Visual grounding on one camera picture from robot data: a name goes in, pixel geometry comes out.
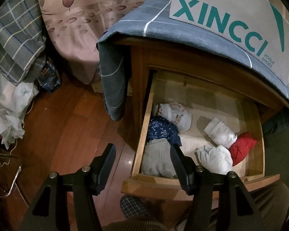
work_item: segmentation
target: wooden floor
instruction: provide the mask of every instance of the wooden floor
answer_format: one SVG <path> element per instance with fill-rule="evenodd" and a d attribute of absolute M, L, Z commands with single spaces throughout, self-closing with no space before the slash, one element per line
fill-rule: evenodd
<path fill-rule="evenodd" d="M 133 138 L 133 109 L 127 98 L 126 113 L 113 122 L 105 111 L 102 94 L 94 94 L 90 85 L 63 74 L 62 86 L 52 95 L 40 92 L 25 117 L 25 135 L 12 154 L 23 162 L 19 187 L 31 201 L 51 171 L 76 172 L 89 165 L 108 143 L 116 146 L 116 160 L 107 186 L 94 197 L 102 225 L 124 220 L 119 201 L 122 181 L 130 176 L 136 144 Z M 0 174 L 12 174 L 16 163 L 0 168 Z M 77 230 L 73 213 L 73 196 L 68 194 L 71 230 Z M 17 190 L 7 198 L 11 230 L 17 230 L 27 210 Z"/>

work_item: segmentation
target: blue floral cloth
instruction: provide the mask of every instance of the blue floral cloth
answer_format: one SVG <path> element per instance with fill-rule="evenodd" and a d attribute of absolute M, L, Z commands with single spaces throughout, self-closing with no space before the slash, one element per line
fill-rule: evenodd
<path fill-rule="evenodd" d="M 170 145 L 182 146 L 178 128 L 162 116 L 154 116 L 149 123 L 147 141 L 166 138 Z"/>

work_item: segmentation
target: open drawer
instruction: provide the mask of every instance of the open drawer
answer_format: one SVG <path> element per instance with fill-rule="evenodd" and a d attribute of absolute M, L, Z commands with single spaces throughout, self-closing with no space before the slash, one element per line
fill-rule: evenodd
<path fill-rule="evenodd" d="M 141 162 L 153 103 L 178 101 L 192 114 L 192 126 L 179 134 L 184 155 L 196 164 L 195 150 L 207 143 L 213 144 L 204 128 L 214 117 L 220 118 L 237 135 L 250 131 L 258 142 L 248 156 L 233 167 L 248 191 L 261 188 L 279 179 L 279 175 L 264 177 L 264 142 L 259 113 L 255 103 L 245 96 L 201 79 L 175 73 L 154 73 L 144 116 L 132 174 L 121 192 L 139 197 L 165 200 L 192 200 L 182 190 L 178 179 L 149 176 L 141 173 Z"/>

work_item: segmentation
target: blue checkered cloth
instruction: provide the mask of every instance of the blue checkered cloth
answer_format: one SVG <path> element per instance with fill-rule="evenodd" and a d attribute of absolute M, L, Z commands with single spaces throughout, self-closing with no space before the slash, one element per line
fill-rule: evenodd
<path fill-rule="evenodd" d="M 260 74 L 289 102 L 289 85 L 284 85 L 255 57 L 206 29 L 170 19 L 169 9 L 170 0 L 146 0 L 110 27 L 98 41 L 104 102 L 113 120 L 117 121 L 123 115 L 130 74 L 130 49 L 109 41 L 109 37 L 117 33 L 181 43 L 228 58 Z"/>
<path fill-rule="evenodd" d="M 135 216 L 147 216 L 155 219 L 149 208 L 142 203 L 139 197 L 131 195 L 122 196 L 120 207 L 126 219 Z"/>
<path fill-rule="evenodd" d="M 0 71 L 14 85 L 39 77 L 45 64 L 43 28 L 38 0 L 5 0 L 0 7 Z"/>

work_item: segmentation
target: folded clothing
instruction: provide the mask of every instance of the folded clothing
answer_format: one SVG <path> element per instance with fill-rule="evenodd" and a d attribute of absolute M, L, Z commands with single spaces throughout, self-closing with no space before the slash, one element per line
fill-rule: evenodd
<path fill-rule="evenodd" d="M 217 147 L 204 145 L 196 150 L 199 161 L 211 173 L 225 175 L 232 168 L 231 154 L 222 145 Z"/>
<path fill-rule="evenodd" d="M 182 132 L 189 130 L 192 124 L 192 115 L 176 101 L 160 104 L 157 114 L 172 122 Z"/>
<path fill-rule="evenodd" d="M 182 146 L 178 133 L 178 128 L 173 123 L 162 116 L 154 116 L 149 122 L 147 142 L 166 138 L 170 144 Z"/>
<path fill-rule="evenodd" d="M 237 140 L 237 135 L 220 119 L 214 117 L 204 129 L 204 132 L 217 144 L 229 149 Z"/>
<path fill-rule="evenodd" d="M 150 176 L 173 178 L 176 171 L 170 158 L 170 144 L 167 139 L 152 140 L 144 148 L 141 172 Z"/>
<path fill-rule="evenodd" d="M 232 166 L 235 166 L 243 161 L 249 151 L 256 145 L 256 143 L 257 140 L 251 136 L 251 132 L 247 131 L 240 134 L 235 143 L 233 143 L 229 148 L 229 152 L 233 161 Z"/>

